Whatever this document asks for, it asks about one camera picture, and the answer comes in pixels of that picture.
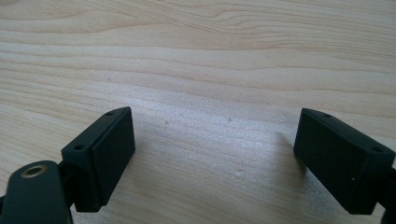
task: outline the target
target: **mounting hole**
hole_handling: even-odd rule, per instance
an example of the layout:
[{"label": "mounting hole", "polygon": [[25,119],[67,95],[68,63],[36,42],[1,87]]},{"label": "mounting hole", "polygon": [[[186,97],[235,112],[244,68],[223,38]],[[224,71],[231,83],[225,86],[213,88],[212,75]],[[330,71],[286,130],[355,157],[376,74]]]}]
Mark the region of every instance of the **mounting hole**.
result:
[{"label": "mounting hole", "polygon": [[75,150],[82,150],[83,148],[84,148],[84,145],[75,146]]},{"label": "mounting hole", "polygon": [[33,166],[33,167],[30,167],[30,168],[26,169],[25,171],[23,171],[22,177],[23,178],[32,178],[32,177],[43,174],[44,172],[46,172],[46,170],[47,170],[47,166],[45,166],[45,165]]},{"label": "mounting hole", "polygon": [[382,149],[379,147],[372,147],[372,150],[376,152],[382,152]]}]

